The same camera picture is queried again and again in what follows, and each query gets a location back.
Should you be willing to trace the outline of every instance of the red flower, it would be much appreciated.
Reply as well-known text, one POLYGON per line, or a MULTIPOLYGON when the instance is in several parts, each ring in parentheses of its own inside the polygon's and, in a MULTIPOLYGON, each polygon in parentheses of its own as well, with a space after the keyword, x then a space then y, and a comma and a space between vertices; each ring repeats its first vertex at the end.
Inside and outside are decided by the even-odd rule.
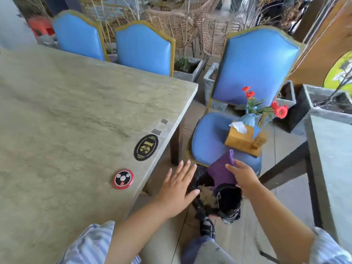
POLYGON ((255 94, 255 93, 254 93, 253 91, 247 91, 247 92, 246 92, 246 97, 247 97, 247 99, 253 97, 254 94, 255 94))
POLYGON ((284 117, 287 116, 287 111, 288 111, 288 106, 278 107, 277 109, 274 110, 275 116, 277 116, 280 119, 283 119, 284 117))
POLYGON ((247 92, 251 87, 250 86, 247 86, 247 87, 243 87, 241 90, 247 92))
POLYGON ((276 110, 276 109, 279 108, 279 103, 278 103, 276 100, 274 100, 274 101, 271 103, 271 107, 272 107, 273 110, 276 110))

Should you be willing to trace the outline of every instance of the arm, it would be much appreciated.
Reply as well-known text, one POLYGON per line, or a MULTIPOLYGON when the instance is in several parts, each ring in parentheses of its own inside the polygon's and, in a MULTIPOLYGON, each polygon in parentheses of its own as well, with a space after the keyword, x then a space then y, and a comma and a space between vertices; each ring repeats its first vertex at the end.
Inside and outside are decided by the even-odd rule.
POLYGON ((226 165, 252 204, 278 260, 281 263, 309 263, 310 249, 316 235, 292 214, 265 186, 245 163, 235 160, 237 167, 226 165))
POLYGON ((115 226, 105 264, 130 264, 156 230, 195 199, 198 189, 186 195, 197 166, 189 167, 189 160, 185 166, 181 161, 173 176, 170 168, 156 198, 115 226))

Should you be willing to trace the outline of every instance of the hand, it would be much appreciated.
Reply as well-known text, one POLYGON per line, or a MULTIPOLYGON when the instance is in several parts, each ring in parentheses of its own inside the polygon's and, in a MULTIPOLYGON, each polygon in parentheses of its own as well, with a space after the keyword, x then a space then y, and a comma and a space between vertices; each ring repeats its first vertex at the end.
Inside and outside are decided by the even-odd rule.
POLYGON ((243 195, 247 197, 248 191, 261 183, 250 166, 240 160, 234 159, 234 161, 237 167, 226 164, 226 168, 235 175, 238 186, 242 189, 243 195))
POLYGON ((173 176, 171 176, 173 170, 170 168, 159 194, 153 201, 161 208, 166 219, 179 214, 200 192, 199 189, 196 189, 186 195, 187 187, 197 169, 197 165, 193 165, 192 168, 188 170, 190 165, 190 160, 187 160, 185 166, 183 166, 183 161, 181 161, 173 176))

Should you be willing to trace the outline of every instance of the tissue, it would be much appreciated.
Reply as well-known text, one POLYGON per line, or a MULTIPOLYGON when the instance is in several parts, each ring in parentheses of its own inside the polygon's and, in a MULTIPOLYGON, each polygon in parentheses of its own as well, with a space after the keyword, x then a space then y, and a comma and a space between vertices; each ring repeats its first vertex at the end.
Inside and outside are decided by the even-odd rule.
POLYGON ((248 131, 242 121, 232 122, 229 127, 234 127, 239 133, 247 134, 248 131))

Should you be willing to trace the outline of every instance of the yellow-green circle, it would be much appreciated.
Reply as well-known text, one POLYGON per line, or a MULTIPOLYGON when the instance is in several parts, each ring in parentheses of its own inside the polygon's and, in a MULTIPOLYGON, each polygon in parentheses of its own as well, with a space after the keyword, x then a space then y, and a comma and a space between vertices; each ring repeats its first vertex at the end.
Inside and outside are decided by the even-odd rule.
MULTIPOLYGON (((328 89, 336 89, 337 86, 339 86, 339 80, 333 80, 333 78, 340 72, 343 71, 341 69, 341 65, 344 64, 346 61, 352 61, 352 50, 348 51, 345 53, 343 56, 339 58, 339 60, 336 61, 336 63, 332 66, 330 69, 328 75, 326 75, 326 78, 324 80, 324 88, 328 89)), ((352 94, 352 83, 346 84, 343 88, 343 91, 349 92, 352 94)))

